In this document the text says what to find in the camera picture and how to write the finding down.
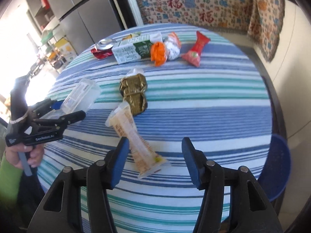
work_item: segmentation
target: green and white carton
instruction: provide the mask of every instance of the green and white carton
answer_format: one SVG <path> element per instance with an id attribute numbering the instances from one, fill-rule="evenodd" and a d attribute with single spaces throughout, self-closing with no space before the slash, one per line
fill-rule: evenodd
<path id="1" fill-rule="evenodd" d="M 161 32 L 124 39 L 113 46 L 112 52 L 118 64 L 150 58 L 151 46 L 156 42 L 163 42 Z"/>

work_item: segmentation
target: table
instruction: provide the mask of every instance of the table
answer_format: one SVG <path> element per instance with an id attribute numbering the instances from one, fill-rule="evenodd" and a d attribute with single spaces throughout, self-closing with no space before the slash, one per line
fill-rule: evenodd
<path id="1" fill-rule="evenodd" d="M 211 38 L 201 55 L 201 66 L 181 58 L 154 67 L 150 60 L 118 65 L 115 58 L 97 60 L 90 49 L 80 54 L 57 78 L 48 97 L 62 100 L 82 78 L 95 80 L 102 93 L 85 120 L 73 124 L 64 139 L 48 143 L 40 182 L 47 190 L 64 166 L 86 167 L 114 149 L 119 138 L 105 126 L 111 110 L 122 101 L 120 79 L 133 67 L 143 68 L 148 89 L 148 109 L 136 116 L 141 136 L 167 158 L 171 167 L 139 180 L 133 158 L 128 156 L 120 183 L 108 198 L 119 233 L 192 232 L 203 191 L 191 183 L 181 152 L 181 140 L 190 137 L 195 148 L 224 167 L 248 166 L 256 178 L 265 163 L 272 130 L 272 116 L 264 82 L 251 60 L 234 44 L 205 29 L 181 24 L 153 24 L 131 32 L 175 31 L 187 52 L 200 30 Z M 229 214 L 230 188 L 225 188 L 223 219 Z M 84 231 L 90 232 L 86 189 L 82 188 Z"/>

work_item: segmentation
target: gray handle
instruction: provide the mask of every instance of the gray handle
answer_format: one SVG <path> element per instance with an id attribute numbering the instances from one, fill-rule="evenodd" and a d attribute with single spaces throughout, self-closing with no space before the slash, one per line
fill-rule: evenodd
<path id="1" fill-rule="evenodd" d="M 18 152 L 18 156 L 20 157 L 21 164 L 23 165 L 26 176 L 31 176 L 32 172 L 30 169 L 30 165 L 28 165 L 27 163 L 26 154 L 24 152 Z"/>

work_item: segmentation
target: crumpled gold foil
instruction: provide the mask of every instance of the crumpled gold foil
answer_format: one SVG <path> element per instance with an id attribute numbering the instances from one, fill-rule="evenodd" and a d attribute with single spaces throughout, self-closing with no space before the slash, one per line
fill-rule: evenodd
<path id="1" fill-rule="evenodd" d="M 147 108 L 145 91 L 147 90 L 146 77 L 142 74 L 125 77 L 120 82 L 120 92 L 123 100 L 131 107 L 132 115 L 138 115 Z"/>

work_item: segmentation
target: refrigerator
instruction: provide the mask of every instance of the refrigerator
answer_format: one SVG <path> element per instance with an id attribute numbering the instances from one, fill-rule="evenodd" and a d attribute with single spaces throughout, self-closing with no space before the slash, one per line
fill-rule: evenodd
<path id="1" fill-rule="evenodd" d="M 124 29 L 113 0 L 48 2 L 55 17 L 60 21 L 60 27 L 78 54 L 99 40 Z"/>

